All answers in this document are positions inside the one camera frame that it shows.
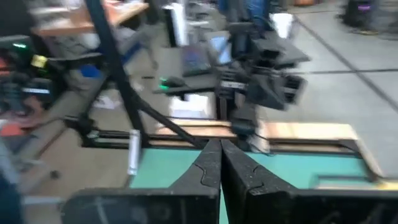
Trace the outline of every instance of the monitor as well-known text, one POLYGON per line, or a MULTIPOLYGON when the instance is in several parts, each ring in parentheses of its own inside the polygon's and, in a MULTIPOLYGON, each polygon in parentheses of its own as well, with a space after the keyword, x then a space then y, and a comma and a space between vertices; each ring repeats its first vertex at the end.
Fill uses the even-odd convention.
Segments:
POLYGON ((219 57, 218 57, 218 63, 219 64, 226 64, 231 62, 231 51, 230 47, 226 46, 226 43, 228 41, 228 37, 221 35, 217 37, 212 37, 210 39, 210 44, 211 46, 217 51, 219 57))

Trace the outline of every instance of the black stand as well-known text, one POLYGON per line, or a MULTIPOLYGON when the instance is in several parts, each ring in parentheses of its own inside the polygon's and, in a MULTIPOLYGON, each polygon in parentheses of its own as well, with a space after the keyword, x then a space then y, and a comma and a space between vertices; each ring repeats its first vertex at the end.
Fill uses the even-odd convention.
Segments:
POLYGON ((87 10, 90 13, 91 20, 93 21, 98 37, 101 41, 104 56, 108 62, 108 70, 112 72, 111 76, 114 78, 116 86, 119 89, 131 125, 141 133, 141 146, 149 147, 150 143, 149 137, 142 123, 139 110, 147 113, 149 116, 164 124, 170 130, 181 136, 181 138, 184 138, 184 140, 193 144, 196 148, 203 149, 205 146, 203 142, 197 141, 192 135, 188 134, 165 116, 151 108, 145 101, 141 100, 139 95, 131 88, 129 77, 124 71, 122 58, 116 48, 116 41, 112 35, 112 30, 109 27, 108 21, 106 20, 101 1, 85 0, 85 2, 87 10))
POLYGON ((235 97, 225 99, 216 96, 216 119, 219 121, 229 121, 232 111, 237 107, 235 97))

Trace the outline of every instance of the concrete floor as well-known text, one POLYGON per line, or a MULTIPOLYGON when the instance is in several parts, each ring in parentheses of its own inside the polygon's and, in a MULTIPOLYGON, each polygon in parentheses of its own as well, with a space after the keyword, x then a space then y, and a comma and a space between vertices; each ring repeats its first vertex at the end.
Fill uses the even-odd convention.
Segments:
MULTIPOLYGON (((336 19, 339 2, 319 4, 314 7, 295 8, 292 11, 310 31, 302 26, 297 29, 294 44, 311 56, 312 61, 299 65, 291 72, 300 72, 307 81, 302 99, 288 111, 260 108, 260 117, 270 121, 333 122, 348 123, 354 127, 365 145, 378 161, 386 176, 398 177, 396 161, 396 136, 398 135, 398 112, 383 100, 361 79, 354 70, 397 69, 398 42, 381 40, 377 37, 361 36, 347 32, 336 19), (335 49, 351 66, 347 66, 332 54, 311 34, 316 32, 325 43, 335 49)), ((165 43, 165 35, 157 35, 153 41, 154 53, 165 43)), ((156 82, 141 77, 155 74, 145 52, 139 52, 126 67, 132 81, 144 87, 139 93, 156 110, 168 114, 169 99, 153 95, 156 82)), ((398 76, 396 72, 363 72, 376 87, 398 104, 398 76)), ((93 110, 92 117, 102 128, 130 128, 122 108, 114 111, 93 110)), ((156 122, 144 116, 149 132, 154 131, 156 122)), ((68 141, 76 144, 76 139, 68 141)))

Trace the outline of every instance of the wooden board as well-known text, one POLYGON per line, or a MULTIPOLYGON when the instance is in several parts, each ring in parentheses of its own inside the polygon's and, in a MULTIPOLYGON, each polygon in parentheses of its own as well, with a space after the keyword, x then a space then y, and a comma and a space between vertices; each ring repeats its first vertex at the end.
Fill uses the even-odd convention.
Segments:
MULTIPOLYGON (((234 134, 229 131, 229 122, 226 121, 208 121, 208 120, 189 120, 174 119, 174 123, 179 126, 189 125, 198 127, 184 128, 186 132, 194 136, 214 136, 218 138, 233 137, 234 134)), ((159 128, 157 134, 175 134, 167 128, 159 128)), ((321 139, 321 140, 338 140, 353 139, 361 150, 362 157, 366 161, 369 168, 376 175, 382 176, 381 168, 375 158, 360 141, 355 130, 349 124, 336 123, 265 123, 263 130, 257 132, 261 136, 272 139, 321 139)), ((186 142, 169 142, 171 146, 186 146, 186 142)), ((273 147, 276 151, 302 151, 302 152, 345 152, 347 149, 336 146, 313 146, 313 145, 291 145, 278 144, 273 147)))
MULTIPOLYGON (((139 15, 149 7, 148 3, 136 3, 129 9, 123 10, 120 14, 110 16, 109 23, 112 26, 118 26, 122 22, 139 15)), ((60 36, 60 35, 73 35, 88 32, 95 32, 93 23, 80 22, 72 23, 70 18, 57 19, 41 27, 35 27, 32 31, 39 36, 60 36)))
MULTIPOLYGON (((184 128, 191 134, 201 136, 231 137, 229 123, 223 121, 201 121, 175 119, 179 125, 203 126, 184 128)), ((269 138, 305 139, 359 139, 350 125, 324 123, 267 123, 263 133, 269 138)), ((167 128, 159 128, 157 134, 173 134, 167 128)), ((87 149, 78 147, 79 139, 68 130, 40 157, 54 169, 61 172, 59 180, 49 180, 35 192, 39 195, 69 197, 85 187, 122 187, 127 180, 127 150, 87 149)), ((184 146, 187 142, 158 141, 170 146, 184 146)), ((374 172, 377 164, 366 159, 374 172)))

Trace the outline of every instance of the green surface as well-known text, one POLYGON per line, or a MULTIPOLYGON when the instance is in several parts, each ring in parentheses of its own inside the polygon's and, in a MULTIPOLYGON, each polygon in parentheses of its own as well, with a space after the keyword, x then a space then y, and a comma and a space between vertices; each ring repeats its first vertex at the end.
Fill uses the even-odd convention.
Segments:
MULTIPOLYGON (((175 182, 195 161, 200 151, 146 149, 132 188, 166 188, 175 182)), ((314 187, 317 175, 366 176, 360 159, 334 155, 281 154, 265 156, 248 153, 255 161, 297 188, 314 187)), ((351 185, 352 182, 329 181, 321 184, 351 185)), ((220 224, 227 224, 224 197, 221 195, 220 224)))

